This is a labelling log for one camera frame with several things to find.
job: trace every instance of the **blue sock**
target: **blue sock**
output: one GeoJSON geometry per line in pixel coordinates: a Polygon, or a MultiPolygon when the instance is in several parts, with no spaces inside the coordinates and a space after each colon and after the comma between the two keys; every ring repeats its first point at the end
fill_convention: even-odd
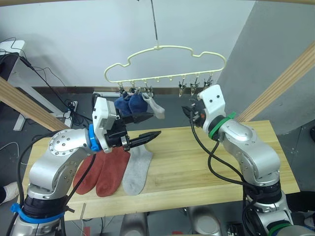
{"type": "Polygon", "coordinates": [[[142,94],[134,94],[129,100],[129,108],[133,114],[147,112],[148,104],[142,98],[142,94]]]}
{"type": "Polygon", "coordinates": [[[121,112],[123,116],[130,116],[131,110],[129,108],[129,99],[125,100],[123,97],[120,97],[115,100],[114,104],[117,109],[121,112]]]}

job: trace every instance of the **floor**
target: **floor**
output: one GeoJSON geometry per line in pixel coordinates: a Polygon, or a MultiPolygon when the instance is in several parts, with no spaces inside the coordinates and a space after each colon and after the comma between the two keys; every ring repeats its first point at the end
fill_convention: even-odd
{"type": "MultiPolygon", "coordinates": [[[[53,94],[44,94],[44,96],[61,110],[64,110],[61,102],[53,94]]],[[[63,96],[64,99],[78,101],[77,111],[86,116],[90,116],[92,113],[91,97],[91,94],[68,94],[63,96]]],[[[128,130],[188,126],[189,121],[184,116],[181,106],[188,105],[189,99],[189,95],[184,95],[181,98],[176,95],[156,95],[156,102],[166,110],[165,119],[151,118],[141,124],[128,125],[128,130]]],[[[17,117],[18,113],[10,107],[4,106],[0,111],[0,147],[9,142],[18,142],[20,150],[23,150],[35,135],[47,133],[46,128],[33,123],[32,120],[25,123],[22,131],[14,132],[13,126],[17,117]]],[[[278,136],[300,189],[309,191],[315,191],[315,143],[309,136],[310,128],[313,126],[315,126],[315,120],[287,134],[278,136]]],[[[23,160],[24,162],[27,162],[28,156],[29,151],[23,160]]],[[[16,180],[16,161],[17,152],[14,145],[0,151],[0,185],[3,186],[16,180]]],[[[0,229],[7,228],[12,215],[9,208],[15,201],[0,206],[0,229]]],[[[225,232],[228,222],[241,221],[241,202],[215,204],[211,205],[211,208],[221,222],[223,232],[225,232]]],[[[118,235],[122,218],[123,216],[104,218],[104,235],[118,235]]],[[[84,225],[91,227],[92,236],[99,235],[101,229],[100,218],[84,222],[84,225]]],[[[148,216],[148,225],[151,236],[172,234],[173,231],[181,231],[184,234],[191,232],[189,220],[181,209],[151,212],[148,216]]],[[[81,228],[81,221],[66,222],[68,236],[80,235],[81,228]]]]}

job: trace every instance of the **red sock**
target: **red sock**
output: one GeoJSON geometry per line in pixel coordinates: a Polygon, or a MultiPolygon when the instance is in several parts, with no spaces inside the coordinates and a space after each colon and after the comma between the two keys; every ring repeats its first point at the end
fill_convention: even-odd
{"type": "Polygon", "coordinates": [[[106,197],[112,195],[122,182],[130,153],[122,147],[115,147],[110,153],[99,152],[98,155],[104,157],[104,163],[96,183],[96,194],[106,197]]]}
{"type": "MultiPolygon", "coordinates": [[[[73,179],[73,187],[79,182],[80,178],[90,165],[92,161],[93,156],[88,156],[83,162],[80,168],[78,169],[77,173],[75,174],[75,177],[73,179]]],[[[78,189],[75,191],[78,194],[86,194],[87,192],[90,192],[96,185],[96,182],[98,180],[100,171],[103,167],[104,159],[101,156],[97,156],[95,158],[95,161],[88,172],[88,174],[85,176],[81,184],[79,185],[78,189]]]]}

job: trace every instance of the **white wall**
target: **white wall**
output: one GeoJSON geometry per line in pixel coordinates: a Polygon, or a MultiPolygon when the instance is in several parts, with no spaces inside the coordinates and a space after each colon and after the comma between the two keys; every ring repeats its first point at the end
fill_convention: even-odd
{"type": "MultiPolygon", "coordinates": [[[[198,54],[214,51],[228,58],[253,4],[254,1],[246,0],[154,0],[160,44],[192,47],[198,54]]],[[[25,51],[33,66],[51,67],[67,86],[116,86],[105,81],[105,68],[116,62],[126,63],[130,54],[155,46],[149,0],[0,7],[0,39],[12,36],[25,40],[25,51]]],[[[217,57],[195,59],[175,49],[148,53],[133,62],[128,68],[114,69],[109,76],[131,79],[209,70],[222,65],[217,57]]],[[[30,85],[44,86],[23,65],[17,69],[30,85]]],[[[61,85],[50,74],[48,82],[61,85]]],[[[150,85],[177,87],[178,79],[150,85]]]]}

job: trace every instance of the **desk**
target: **desk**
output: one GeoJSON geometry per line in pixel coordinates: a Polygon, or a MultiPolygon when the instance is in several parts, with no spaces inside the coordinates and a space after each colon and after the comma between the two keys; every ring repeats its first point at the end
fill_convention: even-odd
{"type": "MultiPolygon", "coordinates": [[[[285,193],[298,192],[298,185],[270,122],[253,121],[245,124],[253,127],[260,139],[269,144],[279,155],[282,190],[285,193]]],[[[154,155],[141,194],[127,196],[122,185],[112,196],[105,198],[98,197],[95,188],[85,195],[74,194],[69,206],[75,210],[75,213],[67,212],[65,219],[77,220],[81,216],[83,219],[96,218],[240,201],[242,199],[241,186],[220,180],[210,173],[207,166],[208,155],[195,141],[190,127],[156,130],[161,130],[162,133],[146,144],[147,149],[154,155]]],[[[131,138],[134,138],[147,131],[154,130],[130,131],[128,133],[131,138]]],[[[215,142],[210,140],[200,128],[196,131],[206,147],[213,147],[215,142]]],[[[40,140],[32,148],[23,179],[25,193],[30,168],[36,159],[46,151],[48,141],[49,138],[40,140]]],[[[235,158],[228,154],[222,145],[219,145],[216,155],[238,168],[235,158]]],[[[215,160],[213,160],[213,166],[223,176],[239,179],[228,167],[215,160]]]]}

